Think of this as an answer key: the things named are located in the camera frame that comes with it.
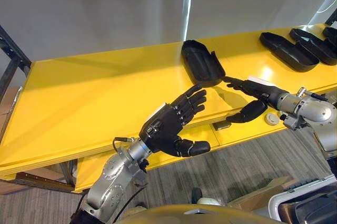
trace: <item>robotic arm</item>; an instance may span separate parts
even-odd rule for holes
[[[228,116],[227,121],[244,123],[261,115],[269,105],[283,112],[280,119],[283,124],[296,130],[310,126],[314,130],[316,141],[326,159],[337,155],[337,110],[334,105],[320,95],[300,88],[296,95],[276,86],[267,86],[250,80],[225,77],[228,87],[241,90],[257,98],[246,105],[239,113]]]
[[[193,142],[177,134],[194,115],[205,109],[206,91],[195,85],[171,104],[164,104],[142,127],[138,139],[128,149],[118,148],[118,153],[106,162],[100,178],[90,188],[87,199],[72,217],[76,223],[106,223],[117,208],[127,185],[132,179],[144,181],[146,158],[158,151],[175,157],[190,157],[208,152],[207,141]]]

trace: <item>black case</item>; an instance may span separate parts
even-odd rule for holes
[[[326,27],[323,30],[323,35],[327,37],[332,44],[337,46],[337,29]]]
[[[206,46],[198,41],[185,41],[181,54],[186,71],[194,84],[212,87],[221,83],[226,75],[215,52],[209,53]]]
[[[261,33],[260,41],[276,57],[296,71],[309,71],[320,62],[301,41],[294,45],[286,38],[273,33]]]
[[[331,46],[332,44],[329,44],[328,41],[323,41],[315,35],[301,29],[291,29],[289,34],[295,41],[300,41],[301,44],[321,62],[328,65],[337,64],[337,54]]]

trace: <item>gray carpet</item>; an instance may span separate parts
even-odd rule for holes
[[[148,207],[189,203],[193,187],[223,204],[259,189],[273,179],[298,179],[330,174],[310,129],[283,130],[246,143],[217,150],[148,172],[149,185],[131,201]],[[129,186],[121,206],[137,190]],[[79,195],[30,189],[0,196],[0,224],[69,223]]]

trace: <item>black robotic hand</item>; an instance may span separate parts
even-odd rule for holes
[[[239,113],[226,118],[227,121],[232,123],[245,123],[254,120],[267,110],[268,105],[277,109],[279,97],[283,93],[287,93],[287,91],[281,90],[276,86],[268,86],[250,80],[242,81],[225,76],[223,81],[229,83],[227,85],[228,87],[240,90],[249,96],[257,98],[257,100],[250,102],[242,108]]]
[[[163,151],[175,157],[190,157],[210,150],[207,141],[181,139],[177,134],[194,115],[205,109],[206,91],[195,85],[171,104],[165,104],[142,127],[139,136],[152,152]]]

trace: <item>gray wall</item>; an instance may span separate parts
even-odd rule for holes
[[[323,1],[192,0],[187,38],[306,24]],[[0,6],[0,24],[32,61],[181,39],[183,0],[0,0]],[[0,54],[0,74],[7,63]],[[24,79],[18,71],[12,85]]]

